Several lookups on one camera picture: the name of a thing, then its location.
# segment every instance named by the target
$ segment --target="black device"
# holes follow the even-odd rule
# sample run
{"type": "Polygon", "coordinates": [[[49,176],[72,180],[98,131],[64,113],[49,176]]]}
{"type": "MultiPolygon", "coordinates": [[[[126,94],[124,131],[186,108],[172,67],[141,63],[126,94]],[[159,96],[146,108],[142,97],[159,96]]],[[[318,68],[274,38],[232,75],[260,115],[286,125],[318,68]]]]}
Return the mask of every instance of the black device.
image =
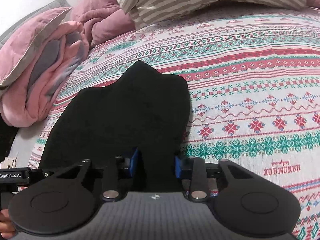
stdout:
{"type": "Polygon", "coordinates": [[[135,177],[139,155],[103,168],[83,160],[61,171],[0,170],[2,190],[29,186],[9,203],[13,239],[295,239],[300,205],[285,189],[227,159],[176,156],[188,192],[126,192],[119,181],[135,177]],[[215,197],[208,178],[217,181],[215,197]],[[90,188],[97,179],[99,189],[90,188]]]}

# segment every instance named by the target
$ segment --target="black garment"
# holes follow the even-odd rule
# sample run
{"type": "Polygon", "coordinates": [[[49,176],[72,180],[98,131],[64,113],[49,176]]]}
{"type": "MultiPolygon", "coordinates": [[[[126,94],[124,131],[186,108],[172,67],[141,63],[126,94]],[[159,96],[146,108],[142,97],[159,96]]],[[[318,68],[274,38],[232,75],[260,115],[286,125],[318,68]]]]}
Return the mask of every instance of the black garment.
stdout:
{"type": "Polygon", "coordinates": [[[186,81],[138,61],[114,84],[78,93],[52,128],[39,168],[83,159],[103,167],[111,156],[138,147],[147,190],[175,191],[174,154],[189,114],[186,81]]]}

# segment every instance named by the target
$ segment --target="pink blanket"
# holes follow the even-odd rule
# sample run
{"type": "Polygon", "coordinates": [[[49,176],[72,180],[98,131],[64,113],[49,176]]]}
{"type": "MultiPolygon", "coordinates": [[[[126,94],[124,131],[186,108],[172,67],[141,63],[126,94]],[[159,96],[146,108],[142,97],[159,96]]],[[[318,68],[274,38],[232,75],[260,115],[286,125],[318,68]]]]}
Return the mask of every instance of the pink blanket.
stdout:
{"type": "Polygon", "coordinates": [[[2,96],[0,112],[4,121],[15,127],[28,127],[45,119],[68,76],[86,59],[88,52],[89,43],[81,23],[72,21],[59,25],[43,42],[30,65],[2,96]],[[34,67],[51,41],[59,42],[57,57],[44,71],[41,72],[38,67],[37,71],[41,74],[37,77],[34,67]]]}
{"type": "Polygon", "coordinates": [[[83,0],[71,11],[71,20],[84,25],[92,48],[135,29],[117,0],[83,0]]]}

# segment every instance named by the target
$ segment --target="human hand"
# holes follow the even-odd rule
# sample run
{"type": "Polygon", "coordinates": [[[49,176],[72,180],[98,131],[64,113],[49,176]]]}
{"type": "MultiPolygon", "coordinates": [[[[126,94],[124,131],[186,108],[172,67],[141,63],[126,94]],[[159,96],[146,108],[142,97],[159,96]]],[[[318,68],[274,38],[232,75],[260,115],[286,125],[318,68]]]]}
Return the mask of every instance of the human hand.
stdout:
{"type": "Polygon", "coordinates": [[[15,228],[13,227],[7,209],[0,211],[0,232],[1,236],[5,239],[9,239],[15,235],[15,228]]]}

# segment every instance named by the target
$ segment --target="bed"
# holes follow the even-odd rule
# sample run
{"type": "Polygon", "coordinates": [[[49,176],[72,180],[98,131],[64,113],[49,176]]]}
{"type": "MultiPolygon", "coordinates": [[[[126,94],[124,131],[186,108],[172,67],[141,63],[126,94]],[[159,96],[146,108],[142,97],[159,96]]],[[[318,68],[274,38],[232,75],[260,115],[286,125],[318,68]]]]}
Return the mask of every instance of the bed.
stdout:
{"type": "MultiPolygon", "coordinates": [[[[90,52],[47,119],[36,124],[27,140],[35,141],[28,166],[38,167],[53,125],[81,89],[110,85],[142,60],[188,83],[191,112],[181,151],[209,163],[228,158],[289,190],[301,204],[293,234],[318,239],[319,34],[315,8],[297,12],[238,4],[118,36],[90,52]]],[[[10,156],[19,152],[21,133],[10,156]]]]}

